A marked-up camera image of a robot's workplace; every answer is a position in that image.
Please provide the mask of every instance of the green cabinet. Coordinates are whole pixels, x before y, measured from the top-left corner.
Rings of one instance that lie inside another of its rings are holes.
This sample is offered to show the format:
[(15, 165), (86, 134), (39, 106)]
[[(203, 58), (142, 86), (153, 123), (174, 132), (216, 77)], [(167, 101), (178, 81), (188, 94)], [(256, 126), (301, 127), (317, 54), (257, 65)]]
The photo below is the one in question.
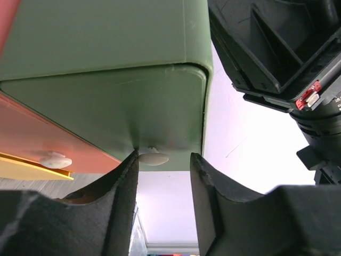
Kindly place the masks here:
[(202, 0), (22, 1), (0, 57), (0, 89), (123, 160), (169, 155), (142, 171), (184, 171), (202, 150), (213, 75)]

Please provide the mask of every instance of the white knob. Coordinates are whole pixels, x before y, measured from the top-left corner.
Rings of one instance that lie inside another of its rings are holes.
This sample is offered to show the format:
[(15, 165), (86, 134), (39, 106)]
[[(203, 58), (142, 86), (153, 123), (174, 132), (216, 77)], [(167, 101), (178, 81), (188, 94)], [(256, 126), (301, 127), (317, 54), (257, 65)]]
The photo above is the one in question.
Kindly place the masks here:
[(49, 152), (48, 154), (50, 156), (43, 157), (39, 160), (40, 164), (46, 168), (62, 169), (72, 164), (72, 160), (66, 158), (65, 155), (56, 152)]
[(158, 153), (155, 148), (151, 149), (151, 153), (142, 154), (139, 156), (139, 162), (150, 165), (158, 166), (165, 164), (169, 161), (169, 156), (166, 154)]

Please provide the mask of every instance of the wooden floor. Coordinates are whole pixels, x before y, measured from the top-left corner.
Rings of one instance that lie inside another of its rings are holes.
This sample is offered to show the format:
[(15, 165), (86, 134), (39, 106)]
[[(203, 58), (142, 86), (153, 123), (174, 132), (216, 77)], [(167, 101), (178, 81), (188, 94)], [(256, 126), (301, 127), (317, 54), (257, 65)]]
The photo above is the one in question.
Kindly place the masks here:
[(51, 198), (63, 198), (91, 182), (102, 174), (72, 174), (74, 180), (21, 181), (0, 179), (0, 190), (36, 190)]

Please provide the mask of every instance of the transparent plastic object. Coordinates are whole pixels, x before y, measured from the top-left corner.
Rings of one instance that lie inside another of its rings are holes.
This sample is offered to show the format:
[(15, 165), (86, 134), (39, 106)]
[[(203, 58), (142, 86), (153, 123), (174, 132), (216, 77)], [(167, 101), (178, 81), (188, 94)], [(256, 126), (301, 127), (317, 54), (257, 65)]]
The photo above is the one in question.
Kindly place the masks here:
[(139, 218), (139, 211), (136, 208), (133, 230), (129, 246), (129, 256), (147, 256), (147, 246), (145, 244), (145, 236)]

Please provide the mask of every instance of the white backdrop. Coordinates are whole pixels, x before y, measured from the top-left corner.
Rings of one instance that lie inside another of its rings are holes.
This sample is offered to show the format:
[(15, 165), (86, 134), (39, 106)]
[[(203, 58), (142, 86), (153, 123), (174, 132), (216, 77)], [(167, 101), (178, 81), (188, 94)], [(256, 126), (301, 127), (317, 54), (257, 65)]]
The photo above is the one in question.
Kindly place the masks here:
[[(261, 193), (283, 184), (314, 184), (314, 173), (296, 156), (307, 146), (296, 123), (289, 115), (245, 102), (213, 54), (206, 160)], [(148, 243), (197, 243), (188, 171), (141, 172), (137, 203)]]

